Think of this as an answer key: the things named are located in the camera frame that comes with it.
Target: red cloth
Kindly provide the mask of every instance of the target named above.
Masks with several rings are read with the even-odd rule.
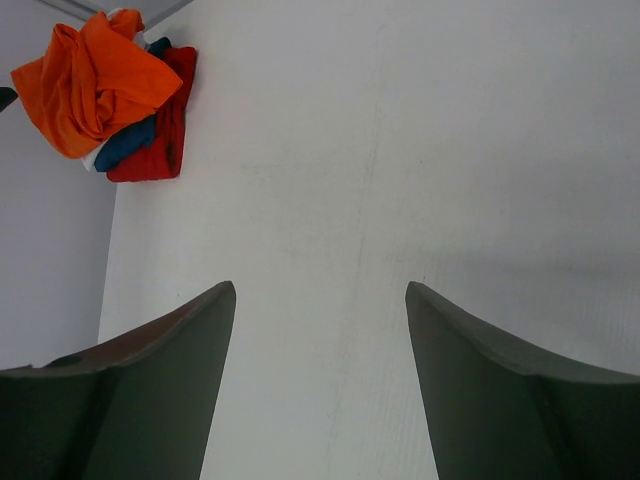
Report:
[[[175,178],[182,168],[185,134],[185,108],[196,70],[197,52],[193,47],[167,48],[162,60],[182,80],[182,87],[158,109],[156,138],[151,147],[140,147],[113,170],[112,182],[141,182]]]

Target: pile of clothes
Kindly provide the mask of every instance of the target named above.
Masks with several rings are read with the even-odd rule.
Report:
[[[67,158],[113,182],[174,178],[197,52],[166,37],[147,45],[140,12],[58,24],[42,58],[11,72],[33,124]]]

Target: white surface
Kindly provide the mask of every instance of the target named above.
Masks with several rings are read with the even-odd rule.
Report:
[[[0,85],[46,51],[56,22],[24,0],[0,2]],[[0,113],[0,369],[95,345],[115,188],[60,156],[16,100]]]
[[[176,181],[118,189],[100,337],[225,279],[202,478],[436,478],[404,291],[640,372],[635,0],[196,1]]]

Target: fabric fold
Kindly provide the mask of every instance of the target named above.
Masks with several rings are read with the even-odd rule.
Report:
[[[197,51],[193,47],[167,48],[163,60],[182,79],[182,87],[157,113],[156,138],[107,172],[112,182],[140,182],[175,178],[182,168],[185,109],[195,75]]]
[[[122,8],[122,7],[114,8],[109,13],[107,13],[107,20],[111,20],[113,17],[115,17],[122,10],[124,10],[124,8]],[[133,43],[135,43],[136,45],[138,45],[140,48],[142,48],[144,50],[147,49],[147,42],[144,39],[144,34],[142,33],[142,30],[136,32],[134,34],[133,38],[131,39],[131,41]]]
[[[80,31],[58,24],[46,54],[11,72],[33,124],[68,158],[153,115],[181,86],[161,60],[132,42],[140,12],[100,12]]]
[[[171,41],[167,37],[162,37],[148,45],[147,52],[162,59],[162,52],[169,47],[171,47]],[[141,146],[150,146],[154,138],[155,115],[152,115],[115,133],[81,160],[84,168],[89,172],[93,170],[108,172]]]

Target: white cloth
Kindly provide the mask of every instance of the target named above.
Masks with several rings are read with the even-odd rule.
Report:
[[[98,145],[96,148],[91,150],[87,155],[80,159],[82,160],[84,168],[87,169],[87,172],[94,171],[93,165],[96,163],[96,158],[98,158],[98,154],[100,153],[100,150],[102,150],[102,147],[104,147],[105,143],[107,142],[102,142],[100,145]]]

